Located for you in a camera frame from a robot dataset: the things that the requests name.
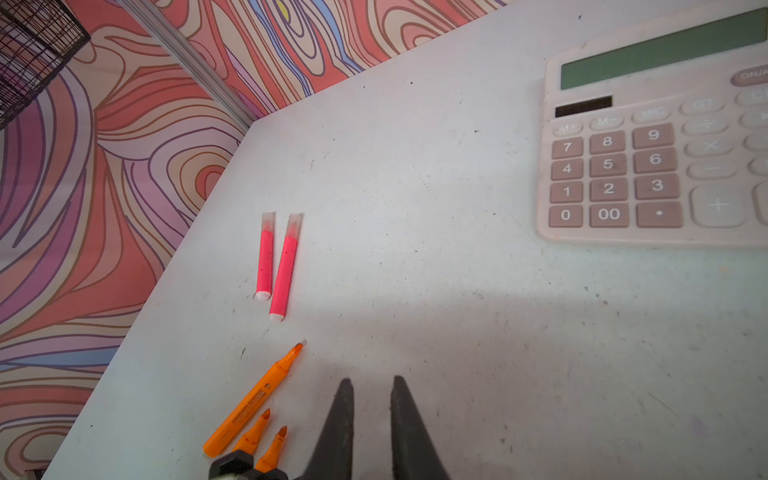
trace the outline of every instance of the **black mesh basket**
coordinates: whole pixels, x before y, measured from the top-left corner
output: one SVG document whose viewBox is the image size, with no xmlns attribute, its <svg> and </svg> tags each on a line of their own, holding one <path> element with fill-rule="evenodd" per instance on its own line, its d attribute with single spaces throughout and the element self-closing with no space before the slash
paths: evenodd
<svg viewBox="0 0 768 480">
<path fill-rule="evenodd" d="M 61 0 L 0 0 L 0 129 L 89 40 Z"/>
</svg>

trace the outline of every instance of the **table surface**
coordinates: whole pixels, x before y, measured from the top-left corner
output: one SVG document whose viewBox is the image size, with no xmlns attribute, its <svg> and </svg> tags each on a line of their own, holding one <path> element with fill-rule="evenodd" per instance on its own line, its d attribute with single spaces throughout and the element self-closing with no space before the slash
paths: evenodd
<svg viewBox="0 0 768 480">
<path fill-rule="evenodd" d="M 545 61 L 696 0 L 520 0 L 255 123 L 46 480 L 206 478 L 266 403 L 303 472 L 339 381 L 353 477 L 391 478 L 404 375 L 453 478 L 768 477 L 768 254 L 547 243 Z M 289 312 L 252 299 L 260 219 L 304 212 Z"/>
</svg>

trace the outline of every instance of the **orange marker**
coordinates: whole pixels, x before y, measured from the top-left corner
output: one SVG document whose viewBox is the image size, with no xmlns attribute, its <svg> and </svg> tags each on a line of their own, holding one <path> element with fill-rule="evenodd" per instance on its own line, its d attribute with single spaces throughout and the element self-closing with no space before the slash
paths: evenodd
<svg viewBox="0 0 768 480">
<path fill-rule="evenodd" d="M 266 412 L 262 413 L 261 417 L 256 420 L 253 428 L 245 432 L 245 434 L 240 437 L 240 440 L 237 441 L 237 444 L 235 445 L 235 448 L 232 449 L 232 451 L 234 452 L 235 450 L 242 450 L 245 453 L 250 453 L 253 455 L 256 449 L 259 448 L 261 434 L 264 433 L 264 427 L 266 427 L 266 423 L 269 421 L 269 419 L 270 410 L 266 409 Z"/>
<path fill-rule="evenodd" d="M 280 460 L 280 450 L 283 449 L 283 443 L 286 441 L 286 433 L 288 433 L 288 427 L 284 426 L 275 435 L 270 449 L 266 451 L 263 457 L 259 458 L 259 461 L 253 468 L 262 473 L 267 473 L 277 468 L 277 462 Z"/>
<path fill-rule="evenodd" d="M 203 452 L 206 455 L 213 458 L 224 451 L 227 444 L 235 438 L 240 429 L 248 423 L 253 414 L 264 404 L 270 393 L 286 378 L 288 369 L 303 347 L 304 345 L 301 343 L 297 344 L 288 352 L 288 355 L 284 356 L 282 360 L 267 370 L 256 386 L 248 392 L 248 395 L 245 396 L 237 408 L 230 413 L 230 416 L 224 420 L 224 423 L 205 442 Z"/>
</svg>

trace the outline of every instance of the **printed number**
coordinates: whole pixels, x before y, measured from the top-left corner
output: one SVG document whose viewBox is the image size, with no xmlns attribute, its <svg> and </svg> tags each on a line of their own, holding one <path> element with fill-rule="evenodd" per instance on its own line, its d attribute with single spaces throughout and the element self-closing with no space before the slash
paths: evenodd
<svg viewBox="0 0 768 480">
<path fill-rule="evenodd" d="M 598 210 L 598 217 L 600 220 L 608 220 L 609 218 L 611 220 L 618 220 L 621 218 L 621 212 L 617 208 L 611 208 L 610 210 L 607 208 L 601 208 Z"/>
</svg>

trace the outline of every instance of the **calculator button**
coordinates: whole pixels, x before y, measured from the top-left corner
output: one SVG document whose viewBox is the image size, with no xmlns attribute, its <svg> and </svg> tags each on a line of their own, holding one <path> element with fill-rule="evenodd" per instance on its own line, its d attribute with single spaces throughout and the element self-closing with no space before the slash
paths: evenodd
<svg viewBox="0 0 768 480">
<path fill-rule="evenodd" d="M 736 163 L 722 158 L 707 158 L 695 161 L 688 167 L 688 177 L 696 180 L 730 178 L 736 174 Z"/>
<path fill-rule="evenodd" d="M 710 114 L 725 106 L 725 101 L 719 97 L 702 97 L 689 100 L 680 106 L 683 115 Z"/>
<path fill-rule="evenodd" d="M 627 173 L 627 155 L 612 154 L 592 157 L 589 160 L 591 177 L 613 177 Z"/>
<path fill-rule="evenodd" d="M 680 202 L 637 204 L 637 226 L 680 228 L 683 226 L 683 206 Z"/>
<path fill-rule="evenodd" d="M 677 174 L 647 175 L 634 178 L 634 195 L 638 200 L 661 200 L 680 196 Z"/>
<path fill-rule="evenodd" d="M 652 121 L 663 120 L 670 116 L 669 108 L 661 105 L 656 107 L 644 108 L 632 114 L 632 121 L 636 124 L 648 124 Z"/>
<path fill-rule="evenodd" d="M 752 107 L 754 105 L 768 104 L 768 87 L 751 88 L 750 90 L 742 90 L 736 96 L 736 103 L 743 105 L 744 107 Z"/>
<path fill-rule="evenodd" d="M 581 137 L 556 140 L 552 143 L 552 158 L 580 157 L 584 153 L 584 139 Z"/>
<path fill-rule="evenodd" d="M 584 125 L 582 125 L 581 122 L 574 122 L 555 127 L 552 130 L 552 133 L 555 137 L 570 137 L 571 135 L 579 134 L 582 128 L 584 128 Z"/>
<path fill-rule="evenodd" d="M 622 151 L 626 146 L 627 140 L 623 130 L 595 134 L 589 137 L 589 153 L 591 154 L 609 154 Z"/>
<path fill-rule="evenodd" d="M 748 111 L 741 116 L 739 122 L 747 128 L 768 127 L 768 108 Z"/>
<path fill-rule="evenodd" d="M 746 220 L 739 184 L 704 184 L 690 194 L 694 221 L 702 227 L 738 227 Z"/>
<path fill-rule="evenodd" d="M 768 150 L 768 130 L 751 134 L 744 141 L 744 146 L 752 151 Z"/>
<path fill-rule="evenodd" d="M 677 170 L 677 151 L 672 147 L 634 152 L 634 173 L 655 174 Z"/>
<path fill-rule="evenodd" d="M 719 134 L 728 128 L 728 120 L 724 117 L 707 115 L 683 124 L 683 132 L 687 135 Z"/>
<path fill-rule="evenodd" d="M 580 158 L 552 162 L 552 180 L 576 180 L 583 176 L 584 161 Z"/>
<path fill-rule="evenodd" d="M 629 227 L 629 204 L 599 204 L 589 207 L 589 224 L 597 228 Z"/>
<path fill-rule="evenodd" d="M 768 157 L 758 157 L 752 160 L 750 170 L 755 175 L 768 176 Z"/>
<path fill-rule="evenodd" d="M 768 182 L 762 182 L 755 188 L 755 207 L 760 221 L 768 225 Z"/>
<path fill-rule="evenodd" d="M 609 117 L 597 117 L 593 118 L 589 122 L 589 128 L 594 131 L 610 130 L 612 128 L 619 128 L 624 123 L 624 119 L 617 115 L 611 115 Z"/>
<path fill-rule="evenodd" d="M 635 128 L 632 131 L 632 144 L 635 148 L 666 147 L 674 143 L 672 124 L 651 125 Z"/>
<path fill-rule="evenodd" d="M 624 177 L 592 180 L 589 183 L 589 199 L 593 202 L 626 200 L 628 192 L 629 186 Z"/>
<path fill-rule="evenodd" d="M 768 65 L 738 71 L 731 77 L 730 83 L 737 87 L 751 87 L 752 85 L 768 83 Z"/>
<path fill-rule="evenodd" d="M 716 157 L 725 155 L 733 150 L 733 145 L 722 138 L 715 140 L 704 140 L 703 138 L 688 142 L 685 146 L 685 153 L 690 157 Z"/>
<path fill-rule="evenodd" d="M 550 227 L 580 227 L 583 224 L 581 205 L 549 207 Z"/>
<path fill-rule="evenodd" d="M 549 201 L 553 204 L 570 204 L 584 198 L 582 182 L 557 182 L 549 187 Z"/>
</svg>

